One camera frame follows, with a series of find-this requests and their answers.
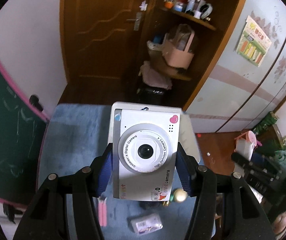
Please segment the brown wooden door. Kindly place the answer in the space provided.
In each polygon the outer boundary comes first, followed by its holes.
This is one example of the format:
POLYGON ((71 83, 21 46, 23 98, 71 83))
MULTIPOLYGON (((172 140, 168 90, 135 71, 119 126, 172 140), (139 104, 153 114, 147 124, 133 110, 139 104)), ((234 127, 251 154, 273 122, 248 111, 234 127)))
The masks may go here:
POLYGON ((149 0, 60 0, 67 86, 60 103, 110 105, 126 100, 149 0), (142 12, 140 29, 126 19, 142 12))

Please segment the blue fuzzy table cloth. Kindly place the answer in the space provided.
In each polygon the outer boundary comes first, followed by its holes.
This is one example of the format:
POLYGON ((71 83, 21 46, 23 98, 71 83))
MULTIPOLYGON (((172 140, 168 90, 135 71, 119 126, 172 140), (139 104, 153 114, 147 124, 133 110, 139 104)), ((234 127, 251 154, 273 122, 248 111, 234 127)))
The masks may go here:
MULTIPOLYGON (((58 105, 44 136, 38 185, 51 173, 60 177, 74 174, 102 155, 108 144, 110 113, 109 105, 58 105)), ((112 184, 102 196, 107 205, 107 226, 101 228, 105 239, 184 239, 195 205, 195 199, 189 197, 182 203, 144 210, 137 201, 114 198, 112 184), (130 221, 152 213, 160 216, 163 228, 136 234, 130 221)))

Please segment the pink plastic stool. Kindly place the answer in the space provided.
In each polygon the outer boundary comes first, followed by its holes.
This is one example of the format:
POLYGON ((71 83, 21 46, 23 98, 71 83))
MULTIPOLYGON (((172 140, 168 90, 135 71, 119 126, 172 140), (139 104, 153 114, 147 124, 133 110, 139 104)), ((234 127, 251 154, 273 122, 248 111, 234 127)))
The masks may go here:
POLYGON ((234 152, 242 155, 247 160, 251 160, 253 152, 257 146, 262 144, 256 139, 256 135, 252 131, 246 131, 235 138, 236 147, 234 152))

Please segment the white plastic storage bin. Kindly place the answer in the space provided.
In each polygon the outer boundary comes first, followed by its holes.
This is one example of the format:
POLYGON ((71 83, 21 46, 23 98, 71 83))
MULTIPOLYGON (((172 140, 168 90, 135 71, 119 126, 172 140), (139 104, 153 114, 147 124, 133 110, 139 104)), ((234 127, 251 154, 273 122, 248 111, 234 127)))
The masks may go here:
POLYGON ((111 107, 110 124, 108 133, 108 143, 112 142, 114 127, 114 111, 115 109, 134 109, 143 111, 173 112, 180 117, 179 142, 187 155, 193 156, 199 165, 204 165, 204 160, 197 143, 190 116, 183 112, 181 108, 166 107, 157 105, 145 105, 129 102, 115 102, 111 107))

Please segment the green gold perfume bottle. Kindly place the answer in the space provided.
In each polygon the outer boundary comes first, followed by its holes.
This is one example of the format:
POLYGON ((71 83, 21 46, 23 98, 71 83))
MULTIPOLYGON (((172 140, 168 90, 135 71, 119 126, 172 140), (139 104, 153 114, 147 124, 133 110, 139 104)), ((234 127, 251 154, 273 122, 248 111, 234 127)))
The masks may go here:
POLYGON ((163 206, 168 206, 173 201, 174 194, 171 193, 169 200, 163 202, 163 206))

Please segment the round gold compact case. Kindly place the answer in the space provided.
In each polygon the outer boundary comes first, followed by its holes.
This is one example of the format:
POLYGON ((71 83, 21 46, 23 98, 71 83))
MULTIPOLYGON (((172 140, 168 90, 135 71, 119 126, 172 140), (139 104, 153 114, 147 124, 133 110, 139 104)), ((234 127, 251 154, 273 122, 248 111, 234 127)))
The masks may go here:
POLYGON ((173 201, 176 203, 182 203, 187 199, 187 192, 184 191, 183 189, 175 189, 173 192, 173 201))

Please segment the green chalkboard pink frame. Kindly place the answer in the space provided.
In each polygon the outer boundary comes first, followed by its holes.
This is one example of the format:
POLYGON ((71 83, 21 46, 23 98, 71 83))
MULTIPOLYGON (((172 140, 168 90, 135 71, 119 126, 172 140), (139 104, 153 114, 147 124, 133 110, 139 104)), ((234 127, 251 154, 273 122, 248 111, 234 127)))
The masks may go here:
POLYGON ((22 206, 31 202, 46 126, 0 72, 0 200, 22 206))

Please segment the black charger plug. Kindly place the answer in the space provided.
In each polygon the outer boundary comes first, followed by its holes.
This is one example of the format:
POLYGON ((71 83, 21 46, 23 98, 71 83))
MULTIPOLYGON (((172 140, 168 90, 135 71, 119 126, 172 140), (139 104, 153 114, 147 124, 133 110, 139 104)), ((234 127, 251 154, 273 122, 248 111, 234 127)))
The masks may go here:
POLYGON ((161 202, 148 202, 148 201, 139 201, 139 207, 144 210, 157 209, 160 206, 161 202))

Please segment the white digital camera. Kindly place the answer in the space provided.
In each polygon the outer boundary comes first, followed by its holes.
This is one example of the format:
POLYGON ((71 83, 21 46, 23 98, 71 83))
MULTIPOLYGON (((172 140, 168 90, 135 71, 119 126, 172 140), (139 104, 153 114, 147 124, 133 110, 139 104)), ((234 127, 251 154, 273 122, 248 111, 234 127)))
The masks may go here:
POLYGON ((179 142, 173 112, 115 109, 112 185, 117 199, 169 200, 179 142))

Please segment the wooden corner shelf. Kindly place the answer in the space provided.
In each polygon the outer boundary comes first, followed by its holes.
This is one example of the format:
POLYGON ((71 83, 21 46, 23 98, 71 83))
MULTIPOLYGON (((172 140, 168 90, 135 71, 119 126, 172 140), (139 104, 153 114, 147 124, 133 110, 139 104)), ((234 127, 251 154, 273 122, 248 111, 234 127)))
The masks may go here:
POLYGON ((138 81, 139 103, 188 109, 221 56, 246 0, 151 0, 139 59, 170 80, 138 81))

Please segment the clear plastic card box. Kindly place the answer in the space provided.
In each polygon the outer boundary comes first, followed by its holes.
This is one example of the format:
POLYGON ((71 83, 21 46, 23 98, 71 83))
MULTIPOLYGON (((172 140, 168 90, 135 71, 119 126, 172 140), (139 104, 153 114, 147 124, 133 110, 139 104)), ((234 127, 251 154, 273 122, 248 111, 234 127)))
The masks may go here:
POLYGON ((163 223, 157 213, 132 219, 130 224, 134 232, 138 235, 149 234, 163 228, 163 223))

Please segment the wall calendar poster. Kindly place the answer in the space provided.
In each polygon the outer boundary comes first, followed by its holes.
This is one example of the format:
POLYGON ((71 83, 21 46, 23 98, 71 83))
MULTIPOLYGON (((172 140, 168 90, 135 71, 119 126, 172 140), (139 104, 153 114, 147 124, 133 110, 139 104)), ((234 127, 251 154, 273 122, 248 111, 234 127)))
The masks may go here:
POLYGON ((238 55, 259 67, 271 45, 272 42, 263 29, 251 16, 247 16, 246 24, 236 47, 238 55))

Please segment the bottles on top shelf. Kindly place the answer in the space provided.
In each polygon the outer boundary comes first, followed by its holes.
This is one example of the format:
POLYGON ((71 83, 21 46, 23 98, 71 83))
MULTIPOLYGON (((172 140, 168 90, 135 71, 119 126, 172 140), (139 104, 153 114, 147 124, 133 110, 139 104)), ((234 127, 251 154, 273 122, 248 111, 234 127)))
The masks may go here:
POLYGON ((203 21, 210 21, 213 11, 213 6, 205 0, 164 0, 164 8, 203 21))

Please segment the folded pink cloth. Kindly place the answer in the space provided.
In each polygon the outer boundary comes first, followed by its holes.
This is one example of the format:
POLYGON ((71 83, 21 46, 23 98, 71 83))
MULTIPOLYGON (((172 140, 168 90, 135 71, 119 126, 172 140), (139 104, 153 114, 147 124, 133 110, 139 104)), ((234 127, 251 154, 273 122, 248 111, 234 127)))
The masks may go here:
POLYGON ((144 64, 140 67, 139 76, 142 76, 143 82, 150 87, 165 90, 172 89, 171 79, 153 69, 149 61, 144 61, 144 64))

